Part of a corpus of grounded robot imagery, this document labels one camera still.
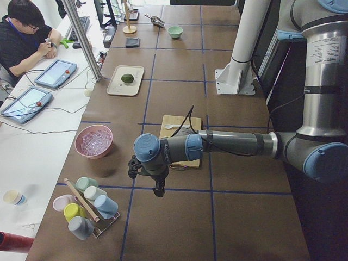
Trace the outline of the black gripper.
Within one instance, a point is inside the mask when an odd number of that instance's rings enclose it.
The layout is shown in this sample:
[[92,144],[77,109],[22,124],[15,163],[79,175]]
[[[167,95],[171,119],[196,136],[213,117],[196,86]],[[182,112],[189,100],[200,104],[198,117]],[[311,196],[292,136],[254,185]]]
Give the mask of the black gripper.
[[139,161],[136,155],[132,155],[128,162],[128,175],[131,179],[135,179],[137,175],[150,176],[155,180],[155,188],[153,192],[155,196],[164,196],[165,194],[165,178],[169,174],[169,167],[163,161],[162,156],[155,156],[150,161]]

